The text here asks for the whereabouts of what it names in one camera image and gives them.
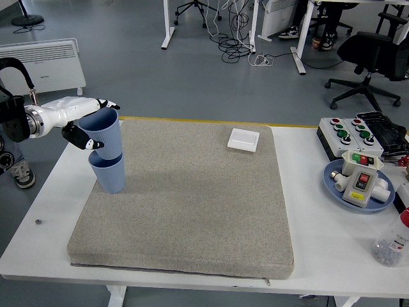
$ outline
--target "sneaker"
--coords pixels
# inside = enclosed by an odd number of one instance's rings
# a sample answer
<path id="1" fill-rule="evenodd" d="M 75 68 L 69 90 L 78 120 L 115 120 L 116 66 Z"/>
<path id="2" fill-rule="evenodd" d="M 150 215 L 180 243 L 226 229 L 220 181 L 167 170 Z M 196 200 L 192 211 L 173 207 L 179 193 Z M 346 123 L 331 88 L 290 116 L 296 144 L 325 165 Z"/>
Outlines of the sneaker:
<path id="1" fill-rule="evenodd" d="M 291 40 L 293 38 L 298 38 L 298 27 L 291 26 L 285 29 L 284 32 L 279 35 L 279 38 L 282 38 L 284 40 Z"/>
<path id="2" fill-rule="evenodd" d="M 331 50 L 334 44 L 334 38 L 335 38 L 335 33 L 334 34 L 327 33 L 325 35 L 324 43 L 322 44 L 322 50 Z"/>
<path id="3" fill-rule="evenodd" d="M 30 167 L 28 166 L 26 160 L 21 160 L 14 164 L 10 168 L 10 173 L 12 173 L 15 183 L 21 189 L 28 189 L 36 181 L 36 177 L 34 176 L 33 171 L 31 171 Z"/>

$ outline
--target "robotic arm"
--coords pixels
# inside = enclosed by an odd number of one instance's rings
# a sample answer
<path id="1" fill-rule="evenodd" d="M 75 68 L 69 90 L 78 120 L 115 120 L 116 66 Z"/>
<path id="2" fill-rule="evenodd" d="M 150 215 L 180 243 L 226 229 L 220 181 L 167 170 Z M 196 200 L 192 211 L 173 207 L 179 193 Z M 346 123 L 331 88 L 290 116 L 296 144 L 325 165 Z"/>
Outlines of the robotic arm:
<path id="1" fill-rule="evenodd" d="M 0 86 L 0 90 L 9 96 L 7 100 L 0 102 L 0 123 L 12 141 L 18 143 L 27 138 L 40 138 L 48 134 L 53 127 L 59 127 L 63 128 L 63 137 L 80 149 L 97 149 L 104 146 L 102 142 L 89 138 L 73 121 L 103 107 L 119 109 L 118 105 L 95 98 L 65 97 L 39 106 L 34 85 L 23 64 L 15 58 L 0 59 L 0 70 L 5 67 L 14 67 L 23 73 L 33 101 L 32 105 L 24 106 L 23 96 L 13 96 Z"/>

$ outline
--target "yellow tape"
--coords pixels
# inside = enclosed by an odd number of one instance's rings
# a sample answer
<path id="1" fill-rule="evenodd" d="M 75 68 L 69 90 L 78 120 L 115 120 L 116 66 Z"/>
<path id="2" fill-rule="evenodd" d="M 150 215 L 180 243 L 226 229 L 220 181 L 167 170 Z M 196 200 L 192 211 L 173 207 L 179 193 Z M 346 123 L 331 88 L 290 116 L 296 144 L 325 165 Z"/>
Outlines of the yellow tape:
<path id="1" fill-rule="evenodd" d="M 298 127 L 298 128 L 318 128 L 315 125 L 293 125 L 286 123 L 251 123 L 251 122 L 229 122 L 222 120 L 193 120 L 186 118 L 157 118 L 157 117 L 140 117 L 140 116 L 120 116 L 120 120 L 171 120 L 174 122 L 196 122 L 196 123 L 232 123 L 235 125 L 260 125 L 270 127 Z"/>

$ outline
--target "gray floor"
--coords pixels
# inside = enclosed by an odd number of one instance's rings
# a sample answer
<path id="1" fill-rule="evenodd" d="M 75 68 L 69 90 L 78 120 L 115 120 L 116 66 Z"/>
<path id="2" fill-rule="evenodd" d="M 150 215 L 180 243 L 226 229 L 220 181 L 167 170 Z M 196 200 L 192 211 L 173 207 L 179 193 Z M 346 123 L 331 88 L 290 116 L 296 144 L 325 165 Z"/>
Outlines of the gray floor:
<path id="1" fill-rule="evenodd" d="M 247 58 L 238 63 L 222 61 L 222 53 L 202 28 L 199 13 L 190 9 L 166 51 L 160 46 L 165 37 L 162 0 L 32 0 L 24 1 L 27 11 L 45 18 L 45 29 L 13 34 L 18 29 L 11 19 L 20 14 L 18 5 L 0 13 L 1 44 L 74 37 L 78 40 L 82 69 L 87 81 L 85 97 L 107 98 L 121 106 L 122 116 L 190 118 L 234 122 L 317 125 L 321 117 L 354 117 L 372 111 L 359 95 L 330 110 L 333 97 L 346 88 L 333 84 L 330 77 L 361 81 L 354 66 L 341 63 L 328 69 L 307 69 L 298 74 L 290 55 L 275 58 L 272 67 L 251 67 Z M 184 0 L 170 1 L 171 11 Z M 343 13 L 343 21 L 356 31 L 374 31 L 383 5 L 360 4 Z M 222 12 L 220 32 L 229 33 L 228 13 Z M 258 34 L 263 12 L 259 14 Z M 303 60 L 314 67 L 329 67 L 339 62 L 337 46 L 348 36 L 339 28 L 334 50 L 318 52 L 307 38 Z M 274 56 L 289 52 L 292 42 L 256 39 L 257 54 Z M 379 98 L 383 113 L 400 125 L 409 118 L 407 81 L 392 83 L 380 76 L 373 84 L 402 96 L 402 106 Z M 46 103 L 76 90 L 39 94 Z M 9 174 L 0 177 L 0 255 L 35 199 L 42 184 L 64 150 L 66 141 L 54 129 L 41 139 L 22 143 L 23 151 L 36 173 L 36 185 L 19 190 Z M 103 286 L 8 281 L 0 278 L 0 306 L 107 306 L 109 293 Z M 326 297 L 300 301 L 294 295 L 243 294 L 188 290 L 129 288 L 124 306 L 325 306 Z M 332 298 L 329 306 L 334 306 Z M 393 299 L 361 299 L 357 307 L 397 306 Z"/>

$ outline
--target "black shoe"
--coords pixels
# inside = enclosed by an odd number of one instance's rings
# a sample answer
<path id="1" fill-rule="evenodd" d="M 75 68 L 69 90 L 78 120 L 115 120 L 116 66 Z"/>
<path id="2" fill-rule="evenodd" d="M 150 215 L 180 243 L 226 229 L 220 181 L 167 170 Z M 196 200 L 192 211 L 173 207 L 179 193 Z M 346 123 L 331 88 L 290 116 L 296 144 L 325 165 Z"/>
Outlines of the black shoe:
<path id="1" fill-rule="evenodd" d="M 322 50 L 331 50 L 334 45 L 335 34 L 326 34 L 324 43 L 322 44 Z"/>
<path id="2" fill-rule="evenodd" d="M 298 38 L 298 27 L 291 26 L 285 29 L 284 32 L 279 35 L 279 38 L 282 38 L 284 40 L 291 40 L 294 38 Z"/>

